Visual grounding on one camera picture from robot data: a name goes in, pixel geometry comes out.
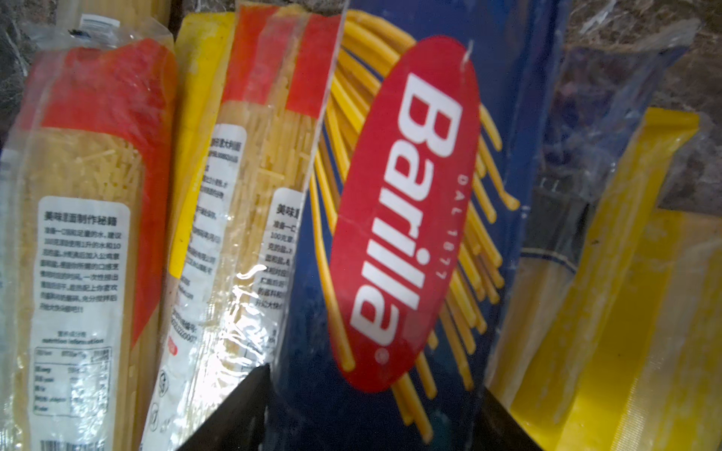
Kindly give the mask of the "dark-blue-top Arbella spaghetti pack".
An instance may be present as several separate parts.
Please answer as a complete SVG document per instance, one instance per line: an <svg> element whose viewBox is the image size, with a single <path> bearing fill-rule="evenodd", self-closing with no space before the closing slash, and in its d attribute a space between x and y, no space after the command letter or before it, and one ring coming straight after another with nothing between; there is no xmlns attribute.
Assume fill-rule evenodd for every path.
<svg viewBox="0 0 722 451"><path fill-rule="evenodd" d="M698 28L699 21L682 20L632 46L565 50L513 290L487 371L487 387L504 406L573 285L597 206L654 92Z"/></svg>

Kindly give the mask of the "blue Barilla spaghetti pack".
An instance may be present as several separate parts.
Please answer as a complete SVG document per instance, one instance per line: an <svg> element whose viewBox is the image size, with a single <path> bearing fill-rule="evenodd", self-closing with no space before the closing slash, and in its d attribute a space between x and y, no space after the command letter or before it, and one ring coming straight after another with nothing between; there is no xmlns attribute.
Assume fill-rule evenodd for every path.
<svg viewBox="0 0 722 451"><path fill-rule="evenodd" d="M353 1L266 450L466 450L518 263L564 1Z"/></svg>

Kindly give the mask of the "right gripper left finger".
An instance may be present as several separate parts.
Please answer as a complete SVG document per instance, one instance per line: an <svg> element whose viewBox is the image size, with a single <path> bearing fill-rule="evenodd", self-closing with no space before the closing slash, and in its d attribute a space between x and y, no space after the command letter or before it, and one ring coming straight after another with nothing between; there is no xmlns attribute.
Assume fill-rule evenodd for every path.
<svg viewBox="0 0 722 451"><path fill-rule="evenodd" d="M253 369L180 451L258 450L271 392L270 366Z"/></svg>

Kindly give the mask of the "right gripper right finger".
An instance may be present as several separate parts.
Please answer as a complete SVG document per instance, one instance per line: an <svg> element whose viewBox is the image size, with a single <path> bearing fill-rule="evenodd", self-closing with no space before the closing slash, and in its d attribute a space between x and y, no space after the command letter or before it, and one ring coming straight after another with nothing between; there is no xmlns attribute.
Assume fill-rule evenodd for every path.
<svg viewBox="0 0 722 451"><path fill-rule="evenodd" d="M475 419L473 450L542 451L487 388Z"/></svg>

